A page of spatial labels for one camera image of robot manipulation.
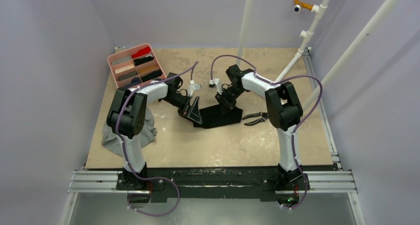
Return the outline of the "black underwear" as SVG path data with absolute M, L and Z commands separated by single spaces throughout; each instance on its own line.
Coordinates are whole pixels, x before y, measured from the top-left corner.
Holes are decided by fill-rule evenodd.
M 193 122 L 195 128 L 211 129 L 232 124 L 240 123 L 242 120 L 243 110 L 235 107 L 232 111 L 222 115 L 219 105 L 214 105 L 200 109 L 202 124 Z

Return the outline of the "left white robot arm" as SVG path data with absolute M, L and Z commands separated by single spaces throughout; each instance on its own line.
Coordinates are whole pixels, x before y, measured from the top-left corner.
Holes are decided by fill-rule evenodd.
M 146 162 L 139 146 L 134 144 L 135 137 L 140 134 L 146 123 L 148 104 L 165 101 L 177 108 L 178 115 L 201 125 L 203 123 L 199 110 L 199 97 L 193 93 L 202 89 L 201 84 L 190 80 L 186 94 L 181 93 L 182 79 L 172 74 L 165 80 L 153 80 L 138 87 L 117 89 L 106 123 L 111 127 L 121 142 L 122 154 L 125 160 L 123 166 L 130 172 L 128 183 L 136 190 L 146 187 L 148 177 L 142 173 Z

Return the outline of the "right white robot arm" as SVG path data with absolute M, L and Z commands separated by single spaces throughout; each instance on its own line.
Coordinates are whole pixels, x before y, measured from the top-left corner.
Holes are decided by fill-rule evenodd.
M 276 128 L 279 140 L 278 182 L 285 189 L 291 188 L 303 173 L 297 148 L 297 129 L 303 109 L 293 84 L 275 83 L 251 69 L 240 70 L 237 65 L 230 66 L 226 74 L 231 81 L 227 88 L 223 88 L 218 78 L 209 80 L 209 86 L 217 89 L 215 98 L 221 114 L 232 111 L 244 92 L 254 92 L 265 99 L 268 119 Z

